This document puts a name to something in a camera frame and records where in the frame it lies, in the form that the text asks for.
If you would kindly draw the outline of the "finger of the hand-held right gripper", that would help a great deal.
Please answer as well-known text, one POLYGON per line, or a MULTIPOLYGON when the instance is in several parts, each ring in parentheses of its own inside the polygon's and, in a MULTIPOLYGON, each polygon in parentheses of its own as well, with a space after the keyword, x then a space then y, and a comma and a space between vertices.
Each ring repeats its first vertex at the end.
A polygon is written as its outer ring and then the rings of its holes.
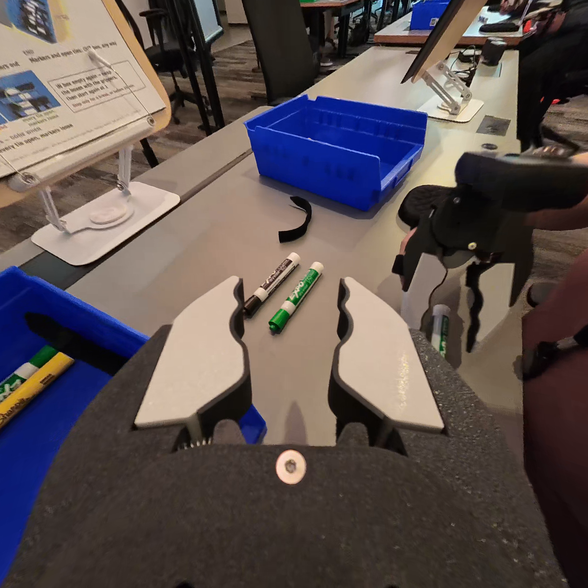
POLYGON ((480 350, 513 305, 514 263, 474 262, 466 270, 469 327, 466 351, 480 350))
POLYGON ((447 269, 433 254, 421 254, 407 291, 401 300, 401 318, 407 324, 422 324, 433 292, 445 281, 447 269))

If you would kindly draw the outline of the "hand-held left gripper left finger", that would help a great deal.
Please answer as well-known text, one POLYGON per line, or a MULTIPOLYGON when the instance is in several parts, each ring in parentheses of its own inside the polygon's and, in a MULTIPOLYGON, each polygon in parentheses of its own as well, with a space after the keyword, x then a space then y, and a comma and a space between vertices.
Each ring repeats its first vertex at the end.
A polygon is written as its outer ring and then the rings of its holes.
POLYGON ((218 422, 239 422, 252 406, 249 354, 243 342, 243 280, 230 276, 173 321, 143 401, 138 429, 185 427, 193 442, 218 422))

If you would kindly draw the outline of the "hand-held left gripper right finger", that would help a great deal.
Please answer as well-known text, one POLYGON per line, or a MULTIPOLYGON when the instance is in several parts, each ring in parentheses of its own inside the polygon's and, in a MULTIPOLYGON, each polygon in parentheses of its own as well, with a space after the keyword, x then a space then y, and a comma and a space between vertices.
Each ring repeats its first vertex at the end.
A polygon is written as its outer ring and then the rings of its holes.
POLYGON ((352 277, 340 280, 337 308, 336 435, 349 423, 364 425, 371 445, 385 445, 394 429, 443 433, 435 395, 400 315, 352 277))

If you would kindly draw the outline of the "green dry-erase marker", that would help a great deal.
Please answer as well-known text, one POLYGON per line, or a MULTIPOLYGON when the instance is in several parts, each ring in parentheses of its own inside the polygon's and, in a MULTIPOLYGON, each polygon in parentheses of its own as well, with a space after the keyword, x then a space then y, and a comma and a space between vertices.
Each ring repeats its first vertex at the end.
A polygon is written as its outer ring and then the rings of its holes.
POLYGON ((16 368, 9 376, 1 382, 1 399, 9 396, 27 379, 30 379, 49 360, 57 354, 57 350, 49 345, 42 347, 26 363, 16 368))
POLYGON ((444 304, 437 304, 432 309, 431 345, 440 356, 446 358, 449 342, 450 308, 444 304))
POLYGON ((284 327, 296 312, 304 298, 312 290, 323 271, 324 265, 321 262, 312 263, 304 277, 299 280, 288 298, 269 320, 269 330, 272 334, 279 334, 283 331, 284 327))

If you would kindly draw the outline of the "black dry-erase marker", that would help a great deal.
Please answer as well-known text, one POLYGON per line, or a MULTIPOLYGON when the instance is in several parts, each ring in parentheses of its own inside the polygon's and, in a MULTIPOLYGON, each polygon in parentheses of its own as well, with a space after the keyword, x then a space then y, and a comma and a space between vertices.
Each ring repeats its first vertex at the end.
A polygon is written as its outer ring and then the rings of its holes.
POLYGON ((243 307, 244 316, 249 319, 261 308, 274 291, 289 277, 298 267, 300 256, 292 252, 288 257, 268 276, 268 278, 246 300, 243 307))

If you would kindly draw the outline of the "blue plastic bin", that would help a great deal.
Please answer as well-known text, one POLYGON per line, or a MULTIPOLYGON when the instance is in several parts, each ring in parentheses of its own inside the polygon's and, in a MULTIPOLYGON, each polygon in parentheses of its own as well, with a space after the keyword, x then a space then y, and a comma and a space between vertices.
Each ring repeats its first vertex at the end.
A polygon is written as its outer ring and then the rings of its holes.
POLYGON ((48 468, 70 430, 100 390, 148 338, 69 293, 17 267, 1 272, 1 380, 32 359, 45 339, 27 326, 25 314, 36 312, 55 319, 114 352, 118 364, 95 367, 76 359, 55 384, 1 429, 1 518, 23 527, 33 508, 48 468))
POLYGON ((431 31, 438 23, 450 1, 416 1, 410 13, 411 31, 431 31))
POLYGON ((260 175, 363 212, 404 181, 427 125, 421 111, 305 94, 245 122, 260 175))

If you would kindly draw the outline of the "black velcro tie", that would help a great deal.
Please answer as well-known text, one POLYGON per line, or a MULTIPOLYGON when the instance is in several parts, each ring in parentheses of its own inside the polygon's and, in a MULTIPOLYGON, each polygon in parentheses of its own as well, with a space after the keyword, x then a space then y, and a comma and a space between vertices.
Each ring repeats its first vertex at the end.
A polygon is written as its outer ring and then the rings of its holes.
POLYGON ((279 243, 290 243, 301 239, 301 237, 306 234, 308 226, 312 220, 312 205, 307 199, 300 196, 291 196, 290 201, 295 207, 305 212, 305 220, 298 227, 287 231, 279 231, 279 243))

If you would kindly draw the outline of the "person's right forearm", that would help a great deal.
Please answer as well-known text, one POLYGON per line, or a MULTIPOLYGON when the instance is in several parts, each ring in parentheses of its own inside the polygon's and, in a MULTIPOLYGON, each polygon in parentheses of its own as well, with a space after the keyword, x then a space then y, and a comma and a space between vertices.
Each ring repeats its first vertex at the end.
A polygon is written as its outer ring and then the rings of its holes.
POLYGON ((541 231, 574 231, 587 228, 587 196, 569 209, 545 209, 525 216, 525 225, 541 231))

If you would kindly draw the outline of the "black quilted wrist rest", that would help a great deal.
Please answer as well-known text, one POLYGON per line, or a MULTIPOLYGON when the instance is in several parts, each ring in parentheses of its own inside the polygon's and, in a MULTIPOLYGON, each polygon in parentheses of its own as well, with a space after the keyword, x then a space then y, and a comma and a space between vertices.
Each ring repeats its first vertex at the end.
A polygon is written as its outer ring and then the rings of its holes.
POLYGON ((443 187, 422 185, 410 190, 402 201, 398 217, 400 221, 413 230, 423 218, 441 217, 451 209, 455 198, 463 196, 462 187, 443 187))

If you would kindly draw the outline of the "person in maroon shirt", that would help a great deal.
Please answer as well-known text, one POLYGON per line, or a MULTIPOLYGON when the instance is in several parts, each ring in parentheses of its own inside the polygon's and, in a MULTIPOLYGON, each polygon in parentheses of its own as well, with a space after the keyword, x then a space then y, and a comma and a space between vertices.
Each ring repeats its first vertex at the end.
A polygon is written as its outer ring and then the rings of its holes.
MULTIPOLYGON (((523 350, 587 327, 587 251, 523 319, 523 350)), ((565 350, 523 384, 527 477, 570 587, 587 587, 587 346, 565 350)))

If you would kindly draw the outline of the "yellow highlighter marker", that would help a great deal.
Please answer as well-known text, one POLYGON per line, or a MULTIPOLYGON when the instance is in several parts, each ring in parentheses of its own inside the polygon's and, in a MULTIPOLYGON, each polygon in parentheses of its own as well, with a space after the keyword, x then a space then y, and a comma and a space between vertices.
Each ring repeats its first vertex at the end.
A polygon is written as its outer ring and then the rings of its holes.
POLYGON ((69 370, 74 363, 72 357, 58 352, 18 384, 14 390, 1 393, 1 429, 69 370))

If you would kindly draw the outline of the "wooden document stand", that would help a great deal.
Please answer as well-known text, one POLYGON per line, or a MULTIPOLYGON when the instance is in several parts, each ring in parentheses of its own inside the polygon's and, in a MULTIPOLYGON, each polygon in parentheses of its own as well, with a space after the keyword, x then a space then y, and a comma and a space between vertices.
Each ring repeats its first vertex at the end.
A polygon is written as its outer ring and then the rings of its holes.
POLYGON ((153 71, 158 90, 166 99, 162 112, 1 178, 1 207, 27 194, 40 196, 48 225, 32 236, 32 242, 70 265, 84 266, 102 258, 180 203, 180 196, 173 192, 130 180, 134 144, 165 128, 171 119, 170 100, 153 71), (116 152, 119 169, 115 187, 60 215, 51 185, 116 152))
POLYGON ((467 123, 483 106, 483 101, 473 98, 472 90, 446 61, 484 4, 450 1, 401 80, 402 84, 422 80, 435 93, 420 109, 431 119, 467 123))

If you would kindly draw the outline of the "black office chair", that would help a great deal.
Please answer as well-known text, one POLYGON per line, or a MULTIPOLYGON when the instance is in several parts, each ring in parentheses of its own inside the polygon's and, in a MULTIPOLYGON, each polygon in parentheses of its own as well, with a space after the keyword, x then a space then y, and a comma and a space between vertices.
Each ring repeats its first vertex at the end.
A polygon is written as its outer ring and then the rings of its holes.
POLYGON ((268 104, 275 107, 314 85, 319 62, 299 1, 242 1, 263 74, 268 104))
POLYGON ((177 116, 177 111, 181 107, 185 107, 185 94, 179 87, 175 77, 175 72, 180 71, 182 67, 182 56, 177 44, 164 41, 163 34, 163 19, 166 16, 166 11, 163 9, 149 9, 140 13, 140 16, 146 19, 151 35, 152 46, 145 48, 143 37, 140 33, 139 27, 135 19, 129 12, 123 1, 115 2, 121 10, 126 22, 131 27, 137 41, 143 48, 145 55, 148 57, 153 69, 156 73, 169 73, 173 80, 174 91, 168 96, 172 106, 172 121, 179 125, 180 120, 177 116))

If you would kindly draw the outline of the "black sign board stand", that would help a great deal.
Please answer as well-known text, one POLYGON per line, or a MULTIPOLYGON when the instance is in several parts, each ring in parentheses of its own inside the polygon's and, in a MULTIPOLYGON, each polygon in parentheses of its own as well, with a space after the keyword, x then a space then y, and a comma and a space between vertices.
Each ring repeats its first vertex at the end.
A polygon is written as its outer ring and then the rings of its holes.
POLYGON ((216 1, 171 1, 176 38, 187 51, 187 73, 197 105, 203 107, 200 128, 209 136, 225 126, 213 69, 212 44, 224 34, 216 1))

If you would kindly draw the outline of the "printed instruction sheet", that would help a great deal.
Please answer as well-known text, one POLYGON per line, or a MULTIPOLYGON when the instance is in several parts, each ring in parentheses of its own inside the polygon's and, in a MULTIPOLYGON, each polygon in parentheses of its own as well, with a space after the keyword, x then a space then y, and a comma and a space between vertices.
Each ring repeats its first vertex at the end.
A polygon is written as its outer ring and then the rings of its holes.
POLYGON ((1 1, 1 178, 165 108, 115 1, 1 1))

